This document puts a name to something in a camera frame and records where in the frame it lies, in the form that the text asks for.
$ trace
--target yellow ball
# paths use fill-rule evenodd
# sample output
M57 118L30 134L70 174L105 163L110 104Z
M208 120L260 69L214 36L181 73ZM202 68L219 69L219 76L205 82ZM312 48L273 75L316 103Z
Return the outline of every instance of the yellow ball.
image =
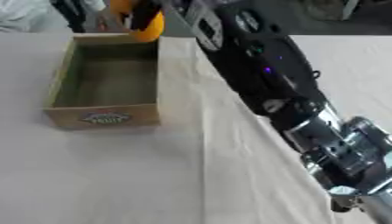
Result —
M131 0L110 0L110 11L115 14L118 21L121 23L122 15L128 15L132 11ZM165 28L165 17L160 11L155 18L150 22L149 26L144 31L132 31L128 27L124 30L132 35L140 42L150 42L158 39Z

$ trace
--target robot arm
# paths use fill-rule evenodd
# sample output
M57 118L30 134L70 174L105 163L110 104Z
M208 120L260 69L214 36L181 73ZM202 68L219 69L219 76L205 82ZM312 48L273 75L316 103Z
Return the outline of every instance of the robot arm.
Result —
M392 224L392 138L366 118L343 121L318 87L319 72L252 0L143 1L151 13L136 7L132 28L145 28L161 4L175 10L227 84L298 152L333 211L358 207Z

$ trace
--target white cloth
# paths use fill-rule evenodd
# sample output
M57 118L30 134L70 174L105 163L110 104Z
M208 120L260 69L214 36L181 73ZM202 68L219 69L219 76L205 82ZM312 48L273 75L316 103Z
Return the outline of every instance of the white cloth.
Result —
M0 35L0 223L371 224L331 213L298 154L193 39L163 38L162 125L67 132L41 103L70 37ZM392 37L296 36L344 118L392 131Z
M102 11L103 0L83 0L92 11ZM0 0L0 32L70 32L68 22L50 0Z

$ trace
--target open box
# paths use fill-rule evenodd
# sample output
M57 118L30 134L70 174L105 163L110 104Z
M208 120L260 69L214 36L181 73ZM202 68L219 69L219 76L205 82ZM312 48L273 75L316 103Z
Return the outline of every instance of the open box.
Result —
M44 111L66 129L158 124L157 82L157 41L75 37Z

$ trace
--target floor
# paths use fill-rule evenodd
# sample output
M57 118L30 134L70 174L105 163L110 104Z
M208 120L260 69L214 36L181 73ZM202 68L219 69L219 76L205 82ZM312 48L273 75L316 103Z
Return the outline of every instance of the floor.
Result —
M367 13L355 17L351 21L333 22L319 21L310 17L300 3L300 0L256 0L257 7L269 19L276 21L289 34L297 35L392 35L392 17L388 21L389 13L385 18L375 19ZM385 11L391 11L392 4ZM168 36L190 36L191 33L172 12L166 13L166 30ZM87 17L86 28L88 32L96 32L93 16Z

